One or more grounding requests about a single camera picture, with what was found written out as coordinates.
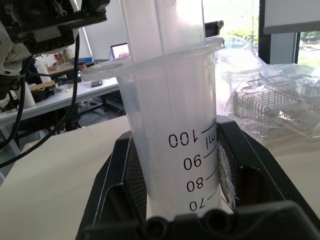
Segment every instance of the metal rack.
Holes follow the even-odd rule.
[[[250,80],[235,92],[233,113],[260,141],[306,136],[320,130],[320,86],[310,75],[275,75]]]

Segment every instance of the black wire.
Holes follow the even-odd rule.
[[[30,57],[28,57],[20,71],[20,74],[24,74],[28,71],[31,59],[33,58],[33,56],[31,55]],[[15,123],[13,125],[13,129],[12,132],[10,133],[10,136],[3,142],[0,143],[0,150],[3,149],[5,146],[7,146],[12,139],[14,139],[14,137],[17,135],[19,126],[20,126],[20,122],[21,122],[21,116],[22,113],[24,111],[24,106],[25,106],[25,95],[26,95],[26,85],[25,85],[25,81],[26,78],[22,77],[20,79],[20,84],[21,84],[21,90],[20,90],[20,103],[19,103],[19,109],[18,109],[18,113],[16,114],[16,118],[15,118]]]
[[[9,164],[12,164],[16,162],[17,160],[23,158],[24,156],[28,155],[35,149],[37,149],[39,146],[41,146],[44,142],[46,142],[55,132],[60,129],[60,127],[66,122],[66,120],[70,117],[73,110],[76,106],[76,100],[77,100],[77,90],[78,90],[78,63],[79,63],[79,48],[80,48],[80,39],[79,35],[75,38],[75,56],[74,56],[74,76],[73,76],[73,93],[72,93],[72,100],[71,105],[69,108],[69,111],[65,114],[65,116],[59,121],[59,123],[52,129],[44,138],[42,138],[39,142],[37,142],[34,146],[30,147],[28,150],[22,152],[20,155],[0,164],[0,169],[8,166]]]

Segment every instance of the table leg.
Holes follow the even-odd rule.
[[[8,131],[8,129],[4,126],[4,127],[0,127],[0,130],[3,134],[3,136],[5,137],[5,139],[8,139],[8,137],[10,136],[10,132]],[[17,144],[14,140],[12,140],[9,143],[9,145],[16,156],[18,156],[21,153],[20,148],[17,146]]]

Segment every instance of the plastic graduated cylinder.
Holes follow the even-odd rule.
[[[220,206],[214,66],[213,48],[201,47],[117,77],[153,216]]]

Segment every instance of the floor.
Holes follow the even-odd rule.
[[[83,115],[81,117],[81,119],[79,120],[79,124],[82,127],[86,127],[86,126],[90,126],[93,124],[98,124],[110,119],[114,119],[116,118],[117,115],[115,113],[112,113],[110,111],[106,111],[104,112],[104,110],[102,108],[96,109],[93,112],[90,112],[86,115]],[[25,147],[26,144],[31,143],[31,142],[35,142],[35,141],[39,141],[40,139],[42,139],[46,134],[48,133],[47,130],[41,130],[39,132],[30,134],[26,137],[23,137],[20,139],[20,146],[21,149],[23,149]],[[14,157],[14,153],[11,150],[10,147],[6,147],[3,150],[0,150],[0,163],[4,163],[10,159],[12,159]],[[0,172],[0,185],[2,184],[2,182],[4,181],[4,178],[8,175],[8,173],[10,172],[11,168],[12,168],[13,164],[8,165],[4,168],[1,169]]]

